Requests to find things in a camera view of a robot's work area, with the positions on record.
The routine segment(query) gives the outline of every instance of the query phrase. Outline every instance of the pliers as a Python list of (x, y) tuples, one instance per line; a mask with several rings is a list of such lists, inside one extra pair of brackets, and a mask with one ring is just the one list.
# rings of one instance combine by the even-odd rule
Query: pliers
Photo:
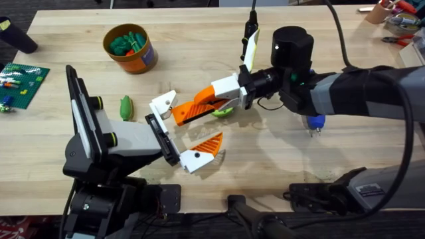
[(401, 37), (384, 37), (381, 40), (383, 42), (396, 43), (396, 44), (399, 44), (400, 46), (407, 46), (409, 43), (403, 41), (402, 39), (412, 39), (413, 37), (414, 37), (414, 35), (404, 35), (404, 36), (401, 36)]

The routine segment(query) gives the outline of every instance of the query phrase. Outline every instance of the white plastic part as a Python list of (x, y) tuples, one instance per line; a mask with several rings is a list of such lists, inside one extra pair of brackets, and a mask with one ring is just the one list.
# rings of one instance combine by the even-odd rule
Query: white plastic part
[(223, 110), (227, 110), (229, 108), (233, 108), (239, 105), (239, 98), (233, 99), (233, 100), (229, 100), (226, 103), (224, 103), (219, 109), (218, 111), (223, 111)]
[(248, 45), (246, 46), (244, 64), (246, 65), (249, 72), (252, 70), (254, 65), (255, 52), (257, 51), (258, 35), (260, 29), (257, 29), (255, 33), (248, 39)]
[(238, 75), (233, 73), (226, 78), (211, 82), (214, 88), (214, 94), (219, 99), (235, 99), (239, 97)]
[(122, 156), (153, 155), (161, 151), (151, 126), (128, 121), (109, 121), (118, 145), (109, 148), (109, 154)]
[(151, 108), (153, 115), (157, 119), (159, 127), (161, 127), (165, 135), (168, 135), (169, 134), (168, 129), (167, 127), (165, 127), (164, 121), (162, 120), (161, 115), (159, 114), (157, 108), (155, 107), (155, 104), (149, 103), (149, 107)]
[(245, 110), (245, 104), (246, 104), (246, 96), (248, 95), (248, 92), (246, 92), (245, 87), (241, 87), (239, 89), (239, 105)]
[(176, 95), (176, 92), (172, 90), (152, 100), (153, 105), (156, 107), (158, 114), (163, 120), (166, 120), (171, 116), (170, 107), (173, 108), (177, 105)]
[(90, 149), (90, 143), (88, 142), (88, 136), (86, 133), (86, 130), (84, 128), (84, 124), (82, 123), (81, 114), (78, 110), (77, 102), (75, 100), (71, 100), (71, 108), (72, 113), (74, 114), (74, 119), (77, 125), (77, 130), (80, 134), (82, 146), (84, 148), (84, 151), (86, 152), (86, 157), (88, 159), (92, 158), (92, 150)]
[(181, 166), (190, 173), (195, 172), (213, 160), (214, 155), (212, 153), (186, 150), (180, 154)]

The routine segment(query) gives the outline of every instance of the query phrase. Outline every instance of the green lego baseplate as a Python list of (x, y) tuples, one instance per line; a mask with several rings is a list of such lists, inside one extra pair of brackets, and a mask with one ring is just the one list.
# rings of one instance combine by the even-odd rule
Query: green lego baseplate
[(7, 63), (0, 72), (0, 82), (17, 80), (20, 83), (12, 83), (18, 88), (0, 88), (0, 104), (5, 96), (12, 96), (12, 108), (26, 109), (46, 78), (50, 69), (37, 66)]

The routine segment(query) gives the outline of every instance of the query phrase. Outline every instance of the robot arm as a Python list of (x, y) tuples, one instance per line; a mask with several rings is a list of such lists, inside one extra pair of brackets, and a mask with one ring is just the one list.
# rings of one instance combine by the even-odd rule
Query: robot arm
[[(253, 37), (258, 38), (258, 31)], [(312, 50), (313, 38), (303, 28), (282, 27), (276, 30), (272, 44), (273, 67), (250, 73), (252, 65), (245, 61), (239, 74), (212, 82), (194, 97), (193, 102), (174, 108), (172, 112), (177, 124), (183, 125), (214, 110), (235, 106), (247, 110), (253, 100), (270, 98), (275, 93), (279, 93), (287, 109), (305, 116), (345, 114), (402, 119), (400, 96), (388, 83), (388, 78), (400, 82), (406, 90), (414, 120), (425, 121), (425, 103), (422, 100), (425, 67), (394, 69), (378, 66), (316, 74), (310, 70)], [(248, 43), (245, 59), (249, 52)]]

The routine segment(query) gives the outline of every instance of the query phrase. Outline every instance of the black mounting plate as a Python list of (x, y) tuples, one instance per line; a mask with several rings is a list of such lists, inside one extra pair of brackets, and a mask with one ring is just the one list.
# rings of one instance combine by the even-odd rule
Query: black mounting plate
[(158, 185), (162, 188), (159, 200), (163, 213), (178, 213), (181, 207), (181, 185)]

